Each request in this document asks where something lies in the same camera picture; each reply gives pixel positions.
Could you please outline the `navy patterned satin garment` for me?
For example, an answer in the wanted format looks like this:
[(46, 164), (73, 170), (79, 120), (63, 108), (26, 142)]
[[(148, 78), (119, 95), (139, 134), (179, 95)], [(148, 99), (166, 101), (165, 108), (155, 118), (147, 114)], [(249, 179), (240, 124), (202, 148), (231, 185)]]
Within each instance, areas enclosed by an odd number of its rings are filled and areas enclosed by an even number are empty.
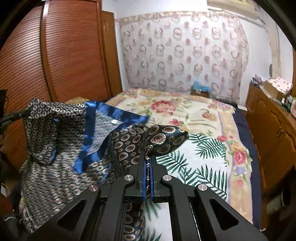
[(148, 126), (148, 117), (98, 101), (34, 98), (27, 109), (28, 158), (20, 173), (23, 223), (30, 234), (90, 185), (112, 184), (141, 156), (163, 156), (189, 137), (179, 127)]

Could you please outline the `palm leaf white blanket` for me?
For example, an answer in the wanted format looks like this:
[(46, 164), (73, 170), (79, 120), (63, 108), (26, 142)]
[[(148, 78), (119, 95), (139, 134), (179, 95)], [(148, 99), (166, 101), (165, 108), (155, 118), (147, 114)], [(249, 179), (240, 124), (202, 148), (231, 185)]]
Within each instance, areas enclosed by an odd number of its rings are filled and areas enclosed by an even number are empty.
[[(166, 167), (169, 175), (184, 184), (196, 187), (206, 184), (223, 200), (228, 194), (227, 147), (223, 142), (201, 134), (189, 134), (180, 147), (169, 154), (156, 157), (158, 164)], [(172, 240), (168, 203), (146, 200), (144, 206), (146, 225), (141, 240)]]

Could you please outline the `yellow patterned pillow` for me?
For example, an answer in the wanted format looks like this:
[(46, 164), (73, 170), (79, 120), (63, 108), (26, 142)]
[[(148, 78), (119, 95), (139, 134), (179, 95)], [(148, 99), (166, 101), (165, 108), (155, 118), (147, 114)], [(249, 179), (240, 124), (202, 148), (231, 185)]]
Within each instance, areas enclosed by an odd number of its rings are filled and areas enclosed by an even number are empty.
[(72, 99), (67, 100), (66, 104), (81, 104), (84, 102), (89, 101), (89, 99), (83, 98), (83, 97), (74, 97)]

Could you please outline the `brown louvered wardrobe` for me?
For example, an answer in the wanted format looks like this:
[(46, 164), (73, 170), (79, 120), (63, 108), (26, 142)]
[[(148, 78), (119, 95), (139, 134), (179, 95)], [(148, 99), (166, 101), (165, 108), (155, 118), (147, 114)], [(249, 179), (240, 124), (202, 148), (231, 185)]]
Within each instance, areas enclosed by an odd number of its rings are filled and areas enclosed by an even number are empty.
[(31, 99), (107, 100), (122, 92), (114, 14), (101, 1), (34, 4), (1, 49), (6, 113)]

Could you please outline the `floral bed blanket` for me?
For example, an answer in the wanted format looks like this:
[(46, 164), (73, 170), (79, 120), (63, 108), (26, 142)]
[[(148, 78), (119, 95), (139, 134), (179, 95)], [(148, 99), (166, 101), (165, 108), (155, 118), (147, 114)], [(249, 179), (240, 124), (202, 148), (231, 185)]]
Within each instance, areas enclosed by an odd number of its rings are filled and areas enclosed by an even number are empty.
[(110, 106), (149, 116), (149, 125), (176, 126), (189, 134), (201, 134), (226, 144), (228, 199), (236, 211), (252, 221), (251, 171), (245, 169), (243, 145), (234, 122), (235, 109), (213, 99), (133, 88), (108, 101)]

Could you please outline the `blue cloth on box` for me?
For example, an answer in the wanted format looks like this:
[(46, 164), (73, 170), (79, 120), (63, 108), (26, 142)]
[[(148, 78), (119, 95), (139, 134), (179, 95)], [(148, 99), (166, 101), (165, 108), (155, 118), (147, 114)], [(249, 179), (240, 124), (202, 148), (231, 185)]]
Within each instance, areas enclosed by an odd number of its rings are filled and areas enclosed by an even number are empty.
[(199, 81), (194, 81), (194, 83), (192, 85), (192, 90), (203, 91), (203, 92), (211, 92), (210, 87), (201, 84)]

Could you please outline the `navy bed sheet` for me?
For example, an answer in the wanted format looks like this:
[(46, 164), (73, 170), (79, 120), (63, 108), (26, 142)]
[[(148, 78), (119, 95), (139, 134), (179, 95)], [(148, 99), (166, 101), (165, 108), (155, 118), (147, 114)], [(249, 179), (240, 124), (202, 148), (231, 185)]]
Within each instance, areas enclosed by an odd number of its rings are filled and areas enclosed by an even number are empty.
[(234, 106), (235, 112), (233, 114), (234, 122), (238, 129), (239, 139), (243, 145), (245, 153), (245, 169), (251, 171), (250, 177), (246, 180), (250, 181), (251, 195), (252, 195), (252, 222), (253, 225), (259, 230), (261, 225), (261, 182), (259, 173), (259, 160), (257, 150), (252, 140), (251, 131), (249, 129), (247, 120), (243, 111)]

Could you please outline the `long wooden sideboard cabinet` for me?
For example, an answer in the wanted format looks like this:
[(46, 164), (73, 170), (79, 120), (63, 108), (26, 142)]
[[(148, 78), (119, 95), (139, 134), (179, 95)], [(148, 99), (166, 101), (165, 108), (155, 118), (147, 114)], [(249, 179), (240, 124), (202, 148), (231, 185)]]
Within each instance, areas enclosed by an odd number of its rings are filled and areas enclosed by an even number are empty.
[(295, 164), (295, 118), (253, 84), (249, 85), (246, 107), (262, 192), (268, 193)]

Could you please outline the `circle patterned lace curtain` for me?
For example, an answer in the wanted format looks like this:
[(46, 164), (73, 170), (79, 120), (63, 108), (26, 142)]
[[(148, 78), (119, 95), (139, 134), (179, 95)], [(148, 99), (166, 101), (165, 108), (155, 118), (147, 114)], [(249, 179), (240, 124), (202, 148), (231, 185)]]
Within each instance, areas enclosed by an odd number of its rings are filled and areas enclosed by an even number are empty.
[(130, 87), (190, 93), (195, 84), (240, 102), (249, 45), (240, 20), (208, 12), (160, 12), (118, 20)]

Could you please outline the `cardboard box with floral cloth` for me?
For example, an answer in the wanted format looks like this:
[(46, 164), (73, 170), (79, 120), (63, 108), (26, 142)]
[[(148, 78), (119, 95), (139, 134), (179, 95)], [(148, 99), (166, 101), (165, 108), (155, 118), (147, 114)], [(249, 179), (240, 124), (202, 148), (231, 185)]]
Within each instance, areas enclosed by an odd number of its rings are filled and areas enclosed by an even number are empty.
[(282, 100), (292, 90), (293, 84), (277, 77), (276, 79), (268, 79), (264, 82), (263, 88), (271, 98)]

